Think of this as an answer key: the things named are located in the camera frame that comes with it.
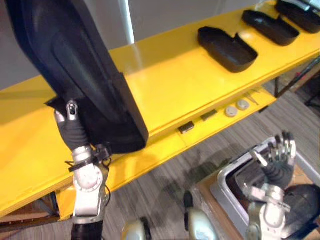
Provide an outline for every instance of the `gray carpet floor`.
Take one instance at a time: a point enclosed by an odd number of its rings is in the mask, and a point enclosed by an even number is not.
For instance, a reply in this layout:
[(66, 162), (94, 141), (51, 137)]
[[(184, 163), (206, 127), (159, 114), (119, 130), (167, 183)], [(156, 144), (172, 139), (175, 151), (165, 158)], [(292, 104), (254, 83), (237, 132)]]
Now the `gray carpet floor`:
[[(154, 240), (188, 239), (182, 203), (185, 190), (282, 130), (293, 132), (297, 150), (320, 172), (320, 118), (288, 92), (263, 113), (253, 114), (114, 192), (105, 211), (103, 237), (120, 239), (126, 221), (147, 217)], [(70, 239), (71, 229), (68, 220), (25, 229), (10, 239)]]

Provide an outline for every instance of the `black cable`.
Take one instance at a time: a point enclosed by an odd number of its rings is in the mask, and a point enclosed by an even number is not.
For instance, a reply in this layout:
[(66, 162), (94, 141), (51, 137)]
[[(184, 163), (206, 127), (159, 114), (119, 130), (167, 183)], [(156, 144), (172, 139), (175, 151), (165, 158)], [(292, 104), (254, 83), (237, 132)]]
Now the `black cable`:
[[(104, 161), (102, 161), (102, 165), (109, 171), (109, 166), (110, 166), (110, 164), (112, 162), (112, 158), (110, 157), (107, 160), (109, 160), (109, 163), (105, 164)], [(109, 195), (108, 201), (105, 204), (105, 207), (107, 207), (108, 204), (110, 203), (110, 200), (111, 200), (111, 191), (110, 191), (109, 187), (107, 186), (107, 184), (105, 184), (105, 187), (106, 187), (106, 189), (108, 191), (108, 195)]]
[(106, 202), (105, 204), (105, 207), (108, 206), (108, 204), (110, 203), (110, 200), (111, 200), (111, 191), (110, 189), (108, 188), (107, 184), (105, 185), (106, 189), (108, 190), (108, 195), (109, 195), (109, 198), (108, 198), (108, 201)]
[(65, 164), (68, 164), (70, 167), (73, 167), (73, 161), (64, 161)]

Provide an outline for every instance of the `small black object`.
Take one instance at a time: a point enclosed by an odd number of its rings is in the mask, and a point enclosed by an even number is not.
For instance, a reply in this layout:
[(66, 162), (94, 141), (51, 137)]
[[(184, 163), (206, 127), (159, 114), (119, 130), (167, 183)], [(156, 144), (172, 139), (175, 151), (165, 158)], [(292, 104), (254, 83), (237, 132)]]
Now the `small black object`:
[(319, 14), (318, 9), (309, 6), (306, 8), (307, 10), (304, 10), (298, 5), (282, 0), (277, 1), (275, 9), (307, 32), (311, 34), (320, 32), (320, 16), (317, 15)]
[(284, 202), (291, 207), (285, 214), (286, 224), (282, 239), (304, 239), (318, 225), (314, 221), (320, 215), (320, 188), (303, 184), (291, 186), (285, 191)]
[(280, 16), (274, 19), (260, 11), (245, 10), (242, 19), (280, 46), (293, 43), (299, 36), (299, 32)]
[(200, 28), (198, 42), (215, 60), (232, 73), (246, 70), (258, 57), (258, 53), (238, 34), (233, 38), (219, 28), (209, 26)]
[(185, 191), (183, 195), (183, 204), (185, 209), (194, 207), (194, 198), (190, 191)]
[(89, 142), (114, 154), (143, 149), (148, 130), (83, 0), (6, 0), (15, 37), (56, 92), (65, 117), (75, 100)]
[(178, 130), (181, 134), (185, 134), (195, 127), (195, 124), (192, 121), (187, 122), (185, 125), (178, 127)]

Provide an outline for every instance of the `metal tool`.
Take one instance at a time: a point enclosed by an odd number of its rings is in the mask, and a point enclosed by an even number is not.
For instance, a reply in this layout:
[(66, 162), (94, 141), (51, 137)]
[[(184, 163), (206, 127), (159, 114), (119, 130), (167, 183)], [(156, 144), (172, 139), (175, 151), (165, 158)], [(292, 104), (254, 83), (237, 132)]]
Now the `metal tool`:
[(249, 99), (251, 102), (253, 102), (255, 105), (259, 106), (259, 103), (250, 95), (249, 92), (245, 93), (244, 96)]

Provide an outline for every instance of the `robot finger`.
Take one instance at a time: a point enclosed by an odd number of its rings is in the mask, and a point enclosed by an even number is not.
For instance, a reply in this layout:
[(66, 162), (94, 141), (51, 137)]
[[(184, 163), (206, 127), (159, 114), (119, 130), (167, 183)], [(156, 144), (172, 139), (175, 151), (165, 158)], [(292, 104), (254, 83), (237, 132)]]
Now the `robot finger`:
[(279, 162), (280, 156), (282, 153), (282, 149), (283, 149), (283, 140), (281, 139), (281, 137), (279, 135), (276, 135), (275, 141), (276, 141), (275, 160), (277, 162)]
[(77, 121), (79, 119), (77, 102), (70, 100), (66, 105), (66, 112), (69, 121)]
[(268, 146), (269, 146), (268, 160), (270, 163), (273, 163), (274, 162), (273, 155), (274, 155), (276, 148), (272, 142), (269, 142)]
[(255, 150), (250, 151), (250, 155), (255, 161), (257, 161), (260, 164), (262, 168), (265, 168), (269, 165), (268, 161), (265, 160), (264, 157), (261, 156), (261, 154), (259, 154)]
[(282, 132), (283, 136), (283, 149), (282, 149), (282, 154), (288, 155), (289, 152), (289, 133), (286, 131)]
[(296, 147), (296, 141), (294, 139), (294, 135), (291, 132), (288, 133), (288, 141), (289, 141), (289, 147), (288, 147), (287, 164), (293, 167), (296, 161), (297, 147)]

